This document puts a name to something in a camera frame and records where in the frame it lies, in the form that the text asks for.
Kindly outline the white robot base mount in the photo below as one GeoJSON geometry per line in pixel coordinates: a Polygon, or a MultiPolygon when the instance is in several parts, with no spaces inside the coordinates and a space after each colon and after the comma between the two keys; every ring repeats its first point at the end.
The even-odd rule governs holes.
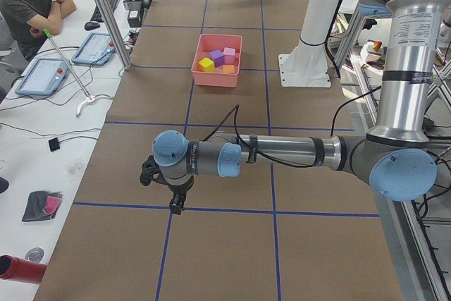
{"type": "Polygon", "coordinates": [[[298,45],[278,56],[283,87],[331,86],[326,46],[341,0],[309,0],[298,45]]]}

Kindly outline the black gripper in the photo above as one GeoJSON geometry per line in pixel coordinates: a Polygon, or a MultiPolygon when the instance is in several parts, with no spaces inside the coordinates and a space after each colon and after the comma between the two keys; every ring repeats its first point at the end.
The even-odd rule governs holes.
{"type": "Polygon", "coordinates": [[[142,164],[140,182],[148,186],[151,182],[166,185],[173,193],[172,200],[169,203],[169,209],[172,214],[181,215],[184,211],[186,194],[194,185],[194,176],[184,171],[179,171],[178,167],[160,167],[154,156],[149,155],[142,164]]]}

